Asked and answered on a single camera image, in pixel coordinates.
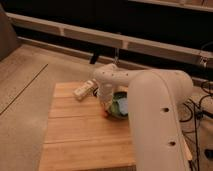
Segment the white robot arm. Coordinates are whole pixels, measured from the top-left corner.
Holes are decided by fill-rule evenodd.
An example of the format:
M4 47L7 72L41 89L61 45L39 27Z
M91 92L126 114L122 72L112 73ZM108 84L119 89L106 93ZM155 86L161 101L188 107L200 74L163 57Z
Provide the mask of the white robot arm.
M137 171L190 171L178 105L192 94L193 81L181 70L120 70L115 64L94 71L101 103L119 86L127 88L128 118Z

